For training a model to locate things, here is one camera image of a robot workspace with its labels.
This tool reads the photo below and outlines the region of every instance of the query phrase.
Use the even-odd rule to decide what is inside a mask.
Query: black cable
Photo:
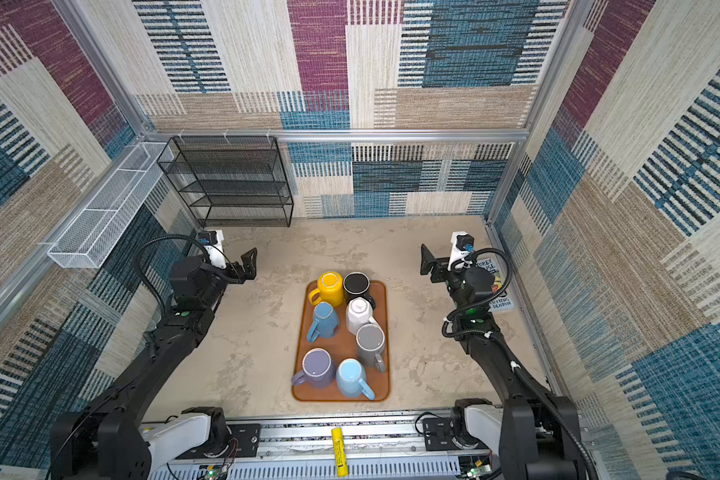
[[[490,338],[494,342],[499,344],[500,348],[505,353],[509,351],[509,347],[504,344],[503,337],[500,338],[500,336],[491,335]],[[541,402],[541,405],[543,405],[544,408],[546,408],[547,411],[552,415],[552,417],[557,420],[557,423],[560,424],[560,427],[566,432],[568,438],[570,438],[570,440],[576,447],[576,450],[579,451],[581,459],[584,461],[586,474],[589,476],[590,480],[598,480],[600,477],[597,475],[597,469],[595,468],[595,464],[592,462],[592,457],[590,457],[590,454],[586,451],[586,448],[584,444],[581,443],[581,440],[579,440],[578,437],[574,434],[574,430],[568,425],[568,422],[566,422],[565,418],[557,409],[557,407],[552,403],[552,401],[549,400],[543,392],[539,391],[539,389],[536,388],[536,385],[528,377],[528,374],[526,374],[524,367],[520,364],[520,362],[512,359],[514,355],[508,355],[508,357],[510,358],[510,360],[515,361],[519,365],[519,367],[515,367],[512,369],[514,375],[518,378],[518,380],[520,380],[523,385],[526,386],[526,388],[532,391],[532,393],[539,399],[539,402]]]
[[[496,254],[501,257],[501,259],[504,261],[504,264],[507,266],[507,278],[504,279],[504,282],[501,284],[498,290],[494,292],[493,295],[490,295],[479,302],[469,303],[464,306],[460,306],[456,309],[454,309],[452,312],[446,315],[446,318],[450,320],[451,322],[454,320],[456,315],[458,315],[461,312],[466,312],[467,310],[485,305],[493,300],[496,300],[499,298],[499,296],[504,293],[509,286],[510,282],[512,281],[512,277],[514,276],[514,271],[512,269],[512,261],[509,259],[509,256],[505,254],[503,251],[499,250],[498,248],[481,248],[480,250],[475,250],[471,254],[467,255],[467,258],[470,259],[470,261],[475,261],[478,259],[478,256],[482,254]]]
[[[413,420],[413,429],[416,431],[417,434],[419,434],[420,436],[423,436],[423,437],[427,436],[427,434],[424,433],[424,432],[419,431],[419,429],[418,429],[418,421],[421,420],[422,417],[425,416],[425,415],[429,415],[429,416],[432,416],[432,417],[442,418],[440,415],[435,415],[435,414],[433,414],[432,412],[422,412],[421,415],[419,415],[418,417],[416,417],[416,419]]]
[[[216,245],[207,245],[207,246],[212,246],[213,248],[217,249],[221,255],[224,255],[224,260],[226,260],[226,262],[228,264],[232,264],[232,261],[230,260],[230,258],[227,255],[225,255],[224,252],[222,252],[218,246],[216,246]]]
[[[471,333],[475,333],[477,335],[484,335],[486,332],[484,330],[478,330],[478,329],[465,329],[460,332],[449,332],[448,331],[448,324],[449,321],[443,322],[443,328],[440,329],[440,333],[443,334],[443,336],[447,339],[452,339],[455,336],[462,336],[462,335],[470,335]]]
[[[176,476],[175,473],[173,473],[173,470],[170,469],[170,465],[168,465],[168,462],[166,462],[166,467],[168,467],[168,473],[170,476],[174,477],[176,480],[179,480],[179,477]]]
[[[144,273],[144,268],[141,265],[141,257],[144,253],[145,248],[158,242],[162,242],[164,240],[186,240],[188,242],[191,242],[195,246],[198,246],[200,248],[201,254],[205,257],[206,260],[208,260],[208,263],[210,264],[211,262],[210,255],[206,251],[205,246],[197,238],[189,235],[170,234],[158,236],[157,238],[153,238],[152,240],[146,242],[144,245],[136,249],[136,253],[134,254],[134,270],[136,271],[136,275],[139,277],[139,280],[144,282],[144,286],[146,287],[146,289],[150,293],[152,293],[152,296],[154,296],[155,300],[157,300],[157,305],[160,307],[161,312],[160,316],[163,319],[168,314],[168,306],[163,301],[163,297],[160,296],[160,293],[158,293],[157,288],[155,288],[152,282],[150,282],[150,279],[146,277],[146,273]]]
[[[487,476],[484,480],[495,480],[496,478],[498,478],[499,475],[501,475],[501,467],[493,470],[490,475]]]
[[[682,472],[680,470],[672,470],[666,473],[666,480],[675,480],[676,478],[688,478],[689,480],[706,480],[704,477],[699,475],[693,475],[692,473]]]
[[[70,434],[64,439],[64,441],[61,443],[61,447],[59,447],[59,449],[56,451],[56,455],[54,455],[52,457],[52,459],[50,460],[50,464],[48,464],[48,471],[45,473],[45,480],[48,480],[48,478],[50,477],[50,472],[53,469],[53,466],[56,463],[56,461],[59,459],[59,455],[61,455],[62,450],[64,450],[64,447],[67,446],[67,443],[69,443],[69,440],[71,440],[72,437],[74,436],[74,434],[77,433],[77,430],[79,430],[83,425],[85,425],[88,418],[90,418],[90,416],[95,414],[99,408],[103,407],[109,400],[116,398],[118,393],[122,392],[123,390],[128,388],[132,383],[134,383],[137,379],[139,379],[139,377],[141,377],[144,374],[147,367],[152,365],[153,360],[154,360],[154,358],[150,359],[146,364],[144,364],[144,368],[141,369],[141,371],[138,373],[138,375],[136,375],[133,379],[131,379],[128,383],[126,383],[119,389],[115,390],[114,392],[112,392],[111,394],[106,396],[104,398],[104,400],[102,400],[101,403],[99,403],[99,405],[97,405],[95,408],[92,408],[90,410],[90,412],[88,412],[86,414],[86,416],[83,417],[83,419],[77,423],[77,426],[75,428],[72,428],[72,432],[70,432]]]
[[[232,447],[232,440],[234,440],[234,442],[235,442],[234,447]],[[226,444],[226,446],[230,450],[227,452],[226,456],[224,457],[224,462],[222,462],[222,464],[221,464],[222,470],[224,469],[224,466],[228,466],[228,468],[229,468],[229,466],[231,464],[235,463],[235,459],[237,458],[237,448],[240,447],[240,444],[238,443],[237,438],[232,437],[232,439]],[[234,453],[234,456],[232,457],[232,461],[229,464],[227,464],[226,461],[230,458],[230,455],[233,453]]]

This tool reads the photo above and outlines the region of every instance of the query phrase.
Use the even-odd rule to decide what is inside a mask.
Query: mug
[[[313,305],[317,305],[320,302],[326,302],[330,306],[339,306],[344,302],[344,291],[342,290],[342,276],[336,272],[325,272],[320,275],[317,279],[317,288],[309,292],[307,298]],[[319,293],[320,296],[315,298],[312,297]]]
[[[304,355],[302,369],[293,376],[291,384],[309,382],[309,385],[321,389],[330,385],[335,378],[336,365],[331,360],[331,355],[323,349],[312,349]]]
[[[358,330],[363,325],[378,322],[373,318],[373,310],[371,304],[364,298],[356,298],[347,305],[347,330],[353,335],[358,334]]]
[[[329,339],[338,333],[338,313],[326,302],[320,302],[312,312],[312,325],[307,332],[307,341],[312,343],[321,336]]]
[[[371,308],[376,310],[376,301],[371,296],[370,290],[371,281],[368,279],[368,275],[363,272],[352,272],[344,279],[344,298],[347,304],[358,297],[362,297],[371,304]]]
[[[360,395],[365,395],[368,400],[376,398],[376,394],[365,382],[365,369],[355,359],[346,359],[338,365],[336,386],[347,398],[357,398]]]
[[[360,327],[357,335],[358,344],[358,360],[366,366],[374,366],[381,373],[387,371],[384,364],[382,354],[386,347],[386,339],[384,338],[384,330],[378,325],[372,323],[365,324]]]

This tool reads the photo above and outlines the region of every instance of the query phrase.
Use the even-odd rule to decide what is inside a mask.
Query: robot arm
[[[474,448],[478,440],[497,452],[507,480],[590,480],[594,464],[580,442],[578,415],[573,402],[555,396],[522,367],[501,335],[490,312],[490,302],[512,277],[511,263],[496,249],[474,250],[466,232],[451,236],[451,255],[435,258],[422,245],[422,275],[445,283],[456,309],[444,318],[443,336],[461,343],[501,398],[501,411],[480,398],[457,400],[451,413],[454,443]],[[482,253],[505,259],[504,284],[494,288],[494,275],[474,263]]]
[[[213,456],[229,447],[224,413],[215,407],[190,408],[164,426],[144,434],[139,431],[146,409],[173,370],[205,338],[227,286],[256,278],[256,249],[242,255],[241,265],[234,262],[220,268],[206,251],[217,248],[212,246],[216,238],[207,233],[200,236],[204,241],[168,235],[150,243],[175,238],[193,242],[202,252],[173,264],[170,283],[176,304],[145,334],[146,348],[108,389],[82,412],[64,413],[53,424],[48,475],[67,477],[97,464],[93,476],[146,478],[190,448]],[[138,260],[140,254],[134,261],[137,269]]]

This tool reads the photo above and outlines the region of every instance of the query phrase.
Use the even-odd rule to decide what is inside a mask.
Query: striped fabric wall
[[[0,0],[0,284],[133,138],[50,0]]]
[[[144,348],[160,314],[136,278],[135,249],[157,236],[194,235],[182,200],[161,179],[98,270],[54,265],[0,332],[0,478],[35,480],[50,460],[59,414],[83,408]],[[144,255],[146,274],[167,300],[170,267],[186,255],[163,242]]]
[[[567,0],[78,5],[157,130],[519,128]],[[294,215],[482,214],[506,156],[481,148],[286,145]]]
[[[158,130],[517,128],[567,0],[79,4]]]
[[[290,143],[293,216],[482,215],[512,143]]]
[[[597,0],[497,221],[612,478],[720,478],[720,0]]]

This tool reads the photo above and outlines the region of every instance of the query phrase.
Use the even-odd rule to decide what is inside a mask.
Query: light blue mug
[[[312,325],[307,332],[307,341],[312,343],[319,336],[329,339],[336,333],[338,333],[338,313],[330,303],[318,303],[312,313]]]
[[[336,370],[336,385],[338,390],[347,398],[357,398],[365,395],[368,400],[376,398],[376,394],[365,381],[365,369],[355,359],[346,359],[338,365]]]

